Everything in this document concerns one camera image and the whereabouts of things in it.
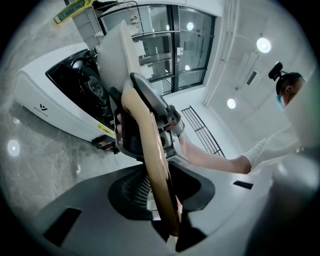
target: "white sleeve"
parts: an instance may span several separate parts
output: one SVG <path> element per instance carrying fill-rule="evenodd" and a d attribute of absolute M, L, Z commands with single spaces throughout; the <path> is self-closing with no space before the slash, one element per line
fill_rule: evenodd
<path fill-rule="evenodd" d="M 256 161 L 257 157 L 265 147 L 267 139 L 261 140 L 257 145 L 251 148 L 247 153 L 243 154 L 243 156 L 249 160 L 251 166 L 253 166 L 254 162 Z"/>

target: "white machine housing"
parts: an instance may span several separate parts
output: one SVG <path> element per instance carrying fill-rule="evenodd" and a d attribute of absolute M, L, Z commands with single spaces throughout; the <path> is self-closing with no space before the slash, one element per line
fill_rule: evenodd
<path fill-rule="evenodd" d="M 89 142 L 102 135 L 114 139 L 113 130 L 77 106 L 46 76 L 54 65 L 85 49 L 88 49 L 86 43 L 77 43 L 30 62 L 18 71 L 13 95 L 32 113 L 69 134 Z"/>

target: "tan handle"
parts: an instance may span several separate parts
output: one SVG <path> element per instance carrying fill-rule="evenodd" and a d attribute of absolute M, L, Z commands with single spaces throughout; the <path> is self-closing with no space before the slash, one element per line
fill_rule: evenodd
<path fill-rule="evenodd" d="M 121 102 L 139 126 L 143 157 L 160 218 L 166 223 L 170 235 L 177 237 L 180 215 L 155 116 L 132 87 L 123 91 Z"/>

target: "ceiling light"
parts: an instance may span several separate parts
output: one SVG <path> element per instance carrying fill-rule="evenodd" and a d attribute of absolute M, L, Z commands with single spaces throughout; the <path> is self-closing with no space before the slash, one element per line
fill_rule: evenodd
<path fill-rule="evenodd" d="M 12 139 L 8 142 L 7 150 L 11 156 L 16 157 L 20 153 L 20 144 L 15 139 Z"/>
<path fill-rule="evenodd" d="M 256 41 L 256 46 L 258 47 L 259 51 L 266 54 L 270 52 L 271 50 L 271 43 L 266 38 L 259 38 L 258 41 Z"/>
<path fill-rule="evenodd" d="M 186 25 L 186 28 L 191 31 L 194 29 L 194 24 L 192 22 L 188 22 L 188 24 Z"/>
<path fill-rule="evenodd" d="M 230 109 L 232 109 L 232 110 L 237 106 L 237 103 L 236 103 L 236 101 L 235 101 L 233 98 L 228 99 L 227 102 L 226 102 L 226 104 L 227 104 L 228 107 L 229 107 Z"/>

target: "black slot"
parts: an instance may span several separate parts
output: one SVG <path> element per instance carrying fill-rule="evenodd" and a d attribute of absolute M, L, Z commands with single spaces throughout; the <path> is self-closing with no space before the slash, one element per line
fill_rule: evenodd
<path fill-rule="evenodd" d="M 61 246 L 81 212 L 79 209 L 67 208 L 43 236 L 56 246 Z"/>
<path fill-rule="evenodd" d="M 252 188 L 252 186 L 253 186 L 253 184 L 251 184 L 251 183 L 246 183 L 246 182 L 239 181 L 239 180 L 235 181 L 233 183 L 233 185 L 237 185 L 239 187 L 243 187 L 243 188 L 248 189 L 248 190 L 250 190 Z"/>

